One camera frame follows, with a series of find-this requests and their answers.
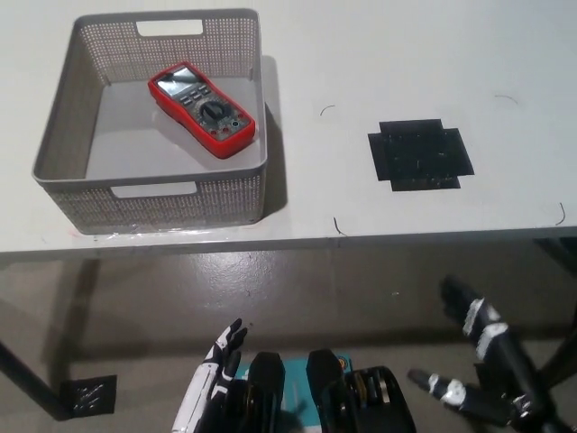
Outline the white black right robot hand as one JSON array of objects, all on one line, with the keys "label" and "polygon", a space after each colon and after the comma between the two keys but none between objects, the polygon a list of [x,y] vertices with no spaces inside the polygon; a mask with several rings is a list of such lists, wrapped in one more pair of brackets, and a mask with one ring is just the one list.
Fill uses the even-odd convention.
[{"label": "white black right robot hand", "polygon": [[521,394],[507,400],[457,379],[417,368],[408,371],[408,379],[447,409],[465,417],[495,426],[507,426],[521,419],[541,423],[550,412],[551,402],[533,362],[508,323],[485,297],[453,276],[441,281],[440,293],[446,316],[470,340],[477,358],[489,367],[511,372]]}]

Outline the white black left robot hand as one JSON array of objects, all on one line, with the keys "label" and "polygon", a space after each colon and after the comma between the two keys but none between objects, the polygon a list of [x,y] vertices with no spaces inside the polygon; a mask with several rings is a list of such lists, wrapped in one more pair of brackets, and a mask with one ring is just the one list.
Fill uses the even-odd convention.
[{"label": "white black left robot hand", "polygon": [[195,370],[173,422],[172,432],[216,432],[237,373],[248,329],[237,318],[215,340]]}]

